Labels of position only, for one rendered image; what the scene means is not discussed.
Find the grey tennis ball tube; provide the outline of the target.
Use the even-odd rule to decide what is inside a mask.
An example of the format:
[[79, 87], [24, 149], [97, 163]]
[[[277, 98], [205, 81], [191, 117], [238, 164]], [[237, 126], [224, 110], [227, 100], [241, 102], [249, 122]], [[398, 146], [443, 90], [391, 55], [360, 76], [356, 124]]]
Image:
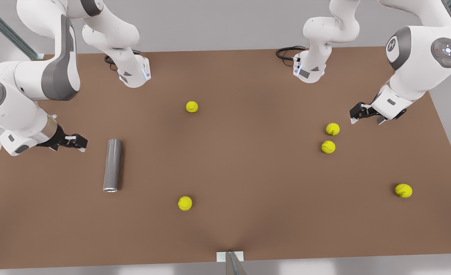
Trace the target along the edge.
[[122, 141], [118, 139], [111, 139], [108, 141], [103, 183], [103, 191], [105, 192], [118, 191], [121, 152]]

